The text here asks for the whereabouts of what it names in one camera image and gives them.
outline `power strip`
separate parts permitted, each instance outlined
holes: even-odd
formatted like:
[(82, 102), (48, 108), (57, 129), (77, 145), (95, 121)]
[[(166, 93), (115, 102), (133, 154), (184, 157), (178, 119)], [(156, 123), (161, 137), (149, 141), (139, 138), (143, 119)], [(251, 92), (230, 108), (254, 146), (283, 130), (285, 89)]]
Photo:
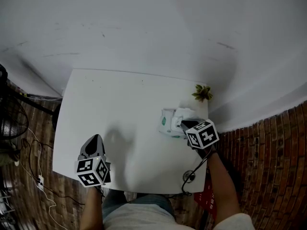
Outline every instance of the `power strip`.
[(43, 187), (44, 186), (44, 178), (41, 175), (39, 175), (38, 179), (39, 179), (39, 183), (38, 183), (37, 187), (41, 190), (44, 190), (44, 187)]

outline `brick floor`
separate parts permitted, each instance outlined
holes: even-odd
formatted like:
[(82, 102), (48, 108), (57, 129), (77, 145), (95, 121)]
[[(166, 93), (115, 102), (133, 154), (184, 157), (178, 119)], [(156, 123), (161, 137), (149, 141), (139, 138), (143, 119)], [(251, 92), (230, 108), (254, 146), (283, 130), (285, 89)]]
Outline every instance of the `brick floor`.
[(220, 154), (241, 175), (242, 212), (255, 228), (297, 229), (307, 217), (307, 101), (220, 138)]

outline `person's lap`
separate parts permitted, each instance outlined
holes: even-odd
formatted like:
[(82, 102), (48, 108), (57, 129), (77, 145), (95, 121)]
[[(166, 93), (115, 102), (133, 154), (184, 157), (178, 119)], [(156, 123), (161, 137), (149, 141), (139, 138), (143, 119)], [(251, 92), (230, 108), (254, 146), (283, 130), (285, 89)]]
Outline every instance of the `person's lap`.
[(173, 217), (174, 210), (170, 201), (163, 195), (157, 194), (137, 194), (137, 198), (127, 202), (123, 191), (109, 190), (108, 195), (102, 204), (103, 218), (107, 217), (111, 212), (121, 207), (124, 204), (144, 204), (144, 205), (158, 205), (160, 208), (166, 210)]

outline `white table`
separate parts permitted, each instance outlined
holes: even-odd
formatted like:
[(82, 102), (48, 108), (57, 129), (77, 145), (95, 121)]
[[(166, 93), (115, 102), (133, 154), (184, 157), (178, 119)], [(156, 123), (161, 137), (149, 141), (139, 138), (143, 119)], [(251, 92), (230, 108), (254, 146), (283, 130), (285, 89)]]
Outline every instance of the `white table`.
[[(53, 171), (77, 179), (74, 162), (81, 146), (99, 134), (111, 162), (111, 182), (105, 187), (156, 194), (181, 192), (182, 176), (201, 158), (187, 140), (157, 131), (163, 108), (188, 107), (208, 118), (207, 102), (191, 95), (196, 82), (138, 73), (74, 69), (57, 124)], [(206, 163), (189, 192), (204, 188)]]

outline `white shirt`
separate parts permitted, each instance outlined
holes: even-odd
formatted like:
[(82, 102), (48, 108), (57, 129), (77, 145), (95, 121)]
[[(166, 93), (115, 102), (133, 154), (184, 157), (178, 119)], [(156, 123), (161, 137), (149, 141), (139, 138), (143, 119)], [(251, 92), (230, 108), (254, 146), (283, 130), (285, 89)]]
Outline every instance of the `white shirt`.
[[(192, 230), (179, 225), (175, 219), (158, 205), (125, 204), (114, 210), (104, 219), (106, 230)], [(219, 224), (214, 230), (254, 230), (251, 218), (246, 214), (233, 215)]]

